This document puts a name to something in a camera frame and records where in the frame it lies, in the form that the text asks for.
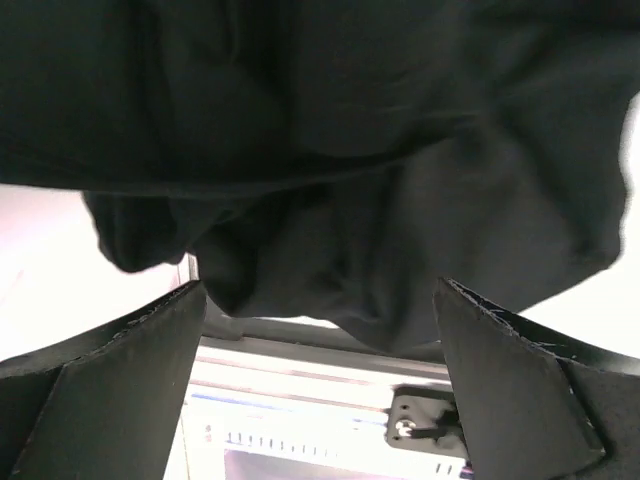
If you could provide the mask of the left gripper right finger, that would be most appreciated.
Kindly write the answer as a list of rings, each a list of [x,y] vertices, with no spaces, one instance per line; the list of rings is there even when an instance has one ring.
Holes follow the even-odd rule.
[[[434,310],[478,479],[636,479],[639,361],[441,279]]]

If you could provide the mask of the black t-shirt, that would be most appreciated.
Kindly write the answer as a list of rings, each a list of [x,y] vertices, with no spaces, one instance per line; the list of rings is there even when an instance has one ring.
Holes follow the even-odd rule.
[[[1,180],[400,352],[441,277],[518,312],[617,259],[638,90],[635,1],[5,1]]]

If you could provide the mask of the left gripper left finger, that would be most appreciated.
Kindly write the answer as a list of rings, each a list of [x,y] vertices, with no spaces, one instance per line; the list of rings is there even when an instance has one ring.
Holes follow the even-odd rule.
[[[163,477],[206,313],[197,281],[1,363],[4,479]]]

